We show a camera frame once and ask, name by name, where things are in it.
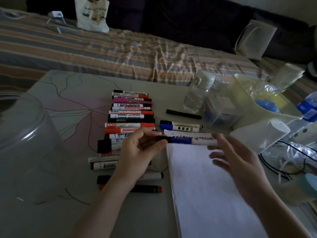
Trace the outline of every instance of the blue bottle label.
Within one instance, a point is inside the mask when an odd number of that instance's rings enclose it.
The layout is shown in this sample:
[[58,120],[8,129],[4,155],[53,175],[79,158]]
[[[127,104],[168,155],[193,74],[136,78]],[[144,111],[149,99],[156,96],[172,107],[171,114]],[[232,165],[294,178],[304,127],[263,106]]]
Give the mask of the blue bottle label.
[[297,109],[303,114],[303,120],[308,122],[317,121],[317,106],[314,106],[315,102],[308,103],[306,100],[303,100],[299,105],[297,105]]

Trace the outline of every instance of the notepad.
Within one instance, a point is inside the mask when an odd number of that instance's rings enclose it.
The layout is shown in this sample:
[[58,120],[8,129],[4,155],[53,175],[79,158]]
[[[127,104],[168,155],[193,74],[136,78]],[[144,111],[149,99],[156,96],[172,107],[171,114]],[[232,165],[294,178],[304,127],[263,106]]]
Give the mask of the notepad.
[[232,178],[209,154],[206,146],[167,146],[178,236],[267,238]]

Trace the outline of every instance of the bed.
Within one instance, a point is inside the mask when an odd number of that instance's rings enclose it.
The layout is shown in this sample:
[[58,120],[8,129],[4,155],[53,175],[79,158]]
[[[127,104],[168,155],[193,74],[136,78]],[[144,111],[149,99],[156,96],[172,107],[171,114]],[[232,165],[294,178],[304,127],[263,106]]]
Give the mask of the bed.
[[[282,67],[287,62],[263,57],[261,61],[253,61],[258,67],[272,75],[278,68]],[[303,69],[306,69],[307,65],[295,64]],[[283,94],[293,103],[298,104],[309,94],[317,91],[317,83],[308,79],[305,75],[298,79],[293,85],[291,85]]]
[[54,69],[185,86],[200,69],[227,83],[236,73],[268,77],[243,56],[127,30],[88,32],[72,21],[59,26],[58,34],[46,25],[47,16],[25,13],[17,19],[6,11],[0,13],[2,90],[26,91]]

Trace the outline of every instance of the white tote bag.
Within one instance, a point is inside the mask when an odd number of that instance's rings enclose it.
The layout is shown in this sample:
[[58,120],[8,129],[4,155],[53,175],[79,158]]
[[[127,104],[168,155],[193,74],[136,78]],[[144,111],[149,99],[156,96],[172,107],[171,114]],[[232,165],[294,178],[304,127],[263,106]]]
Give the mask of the white tote bag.
[[108,0],[75,0],[77,27],[93,32],[109,32],[106,17]]
[[244,30],[240,42],[238,43],[242,34],[236,42],[235,51],[248,59],[261,61],[277,28],[262,21],[251,20]]

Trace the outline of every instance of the water bottle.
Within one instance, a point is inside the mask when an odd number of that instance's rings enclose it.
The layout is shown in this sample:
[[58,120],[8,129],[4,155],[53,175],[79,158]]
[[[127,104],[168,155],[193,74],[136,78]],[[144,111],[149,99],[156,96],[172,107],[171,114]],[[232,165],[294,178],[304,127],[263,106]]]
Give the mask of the water bottle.
[[200,70],[189,86],[188,93],[184,99],[184,109],[186,112],[197,113],[204,103],[204,98],[215,81],[215,75],[210,72]]
[[288,125],[291,132],[286,135],[283,140],[293,137],[294,134],[317,121],[317,92],[308,95],[296,106],[296,108],[303,114],[304,117],[303,119],[295,120]]

